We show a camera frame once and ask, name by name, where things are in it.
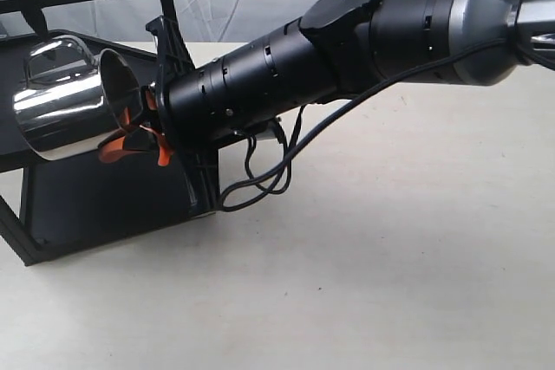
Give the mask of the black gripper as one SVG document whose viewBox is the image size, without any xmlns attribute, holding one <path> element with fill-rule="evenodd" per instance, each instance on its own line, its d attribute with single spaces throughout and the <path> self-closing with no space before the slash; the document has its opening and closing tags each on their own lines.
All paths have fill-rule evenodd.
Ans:
<svg viewBox="0 0 555 370">
<path fill-rule="evenodd" d="M 152 150 L 152 134 L 140 127 L 151 127 L 157 113 L 168 145 L 185 173 L 189 212 L 210 214 L 216 211 L 217 154 L 213 151 L 196 153 L 180 144 L 177 128 L 173 126 L 169 106 L 170 87 L 190 74 L 195 66 L 186 48 L 177 22 L 158 16 L 147 23 L 146 30 L 155 38 L 157 75 L 154 94 L 149 86 L 135 89 L 119 116 L 120 130 L 98 146 L 100 162 L 116 162 L 123 157 Z"/>
</svg>

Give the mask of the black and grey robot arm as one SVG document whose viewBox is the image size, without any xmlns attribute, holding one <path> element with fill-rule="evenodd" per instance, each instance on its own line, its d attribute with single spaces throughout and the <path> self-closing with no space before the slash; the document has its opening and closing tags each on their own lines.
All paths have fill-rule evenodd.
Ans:
<svg viewBox="0 0 555 370">
<path fill-rule="evenodd" d="M 195 68 L 178 24 L 147 25 L 157 40 L 157 76 L 116 114 L 102 162 L 157 152 L 212 153 L 239 141 L 252 156 L 271 131 L 283 157 L 223 191 L 284 193 L 293 159 L 325 128 L 400 82 L 492 86 L 518 66 L 554 66 L 554 0 L 318 0 L 301 17 Z"/>
</svg>

